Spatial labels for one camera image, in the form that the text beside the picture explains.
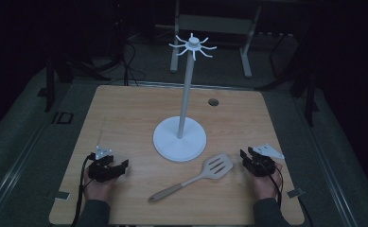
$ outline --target wooden table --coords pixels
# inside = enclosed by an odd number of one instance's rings
[[[251,176],[241,164],[239,150],[268,143],[281,151],[263,96],[251,91],[192,89],[187,116],[203,126],[207,145],[196,159],[175,163],[158,154],[152,135],[161,121],[180,114],[182,94],[181,88],[99,86],[61,183],[60,191],[71,193],[70,198],[55,200],[50,221],[72,222],[83,160],[100,145],[130,160],[127,173],[115,184],[111,224],[254,223]],[[209,105],[210,98],[219,105]],[[235,165],[224,177],[197,181],[164,200],[148,203],[152,194],[196,176],[204,160],[223,152]],[[287,196],[293,184],[285,161],[275,161],[283,165],[283,215],[289,223],[301,224],[299,201]]]

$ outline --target spatula handle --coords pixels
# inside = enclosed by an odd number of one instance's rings
[[[180,190],[181,188],[183,188],[183,185],[181,183],[175,184],[167,189],[164,189],[163,191],[159,191],[156,194],[152,195],[149,199],[148,202],[154,202],[154,201],[159,201],[169,195],[171,195],[172,193]]]

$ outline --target vertical pole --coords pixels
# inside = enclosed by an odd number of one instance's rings
[[[189,53],[187,53],[186,72],[184,76],[184,95],[181,107],[180,126],[178,128],[178,139],[182,139],[184,134],[184,121],[186,119],[187,103],[189,101],[190,85],[192,83],[194,64],[195,61],[192,56],[192,51],[189,51]]]

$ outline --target gray carpet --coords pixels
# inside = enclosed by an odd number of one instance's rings
[[[269,63],[269,51],[277,40],[257,36],[249,54],[254,77],[245,79],[237,49],[219,47],[207,51],[213,59],[199,57],[195,63],[193,84],[248,89],[274,79]],[[179,71],[169,73],[171,48],[165,42],[133,43],[135,55],[131,68],[136,79],[146,74],[147,83],[182,83],[185,58],[180,58]],[[296,43],[287,38],[274,57],[277,71],[288,62]],[[127,47],[126,59],[133,56]],[[124,67],[105,74],[111,84],[121,85]],[[98,84],[103,82],[77,77],[73,84],[57,84],[57,102],[50,113],[44,113],[45,100],[36,97],[44,86],[44,72],[37,75],[0,123],[0,183],[9,168],[24,154],[25,168],[14,177],[13,185],[0,203],[0,226],[48,226],[48,215],[63,172],[69,162],[80,128]],[[304,119],[305,99],[289,95],[291,82],[264,92],[280,145],[286,154],[294,185],[306,194],[301,197],[314,226],[368,226],[368,182],[358,161],[324,100],[318,91],[313,114],[315,127]],[[73,113],[70,125],[51,124],[55,112]],[[349,207],[350,214],[343,214]],[[302,226],[310,226],[308,220]]]

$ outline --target sleeve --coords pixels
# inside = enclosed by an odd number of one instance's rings
[[[78,227],[108,226],[110,206],[105,201],[87,201],[78,221]]]
[[[284,219],[274,198],[260,200],[254,204],[255,227],[287,227],[289,223]]]

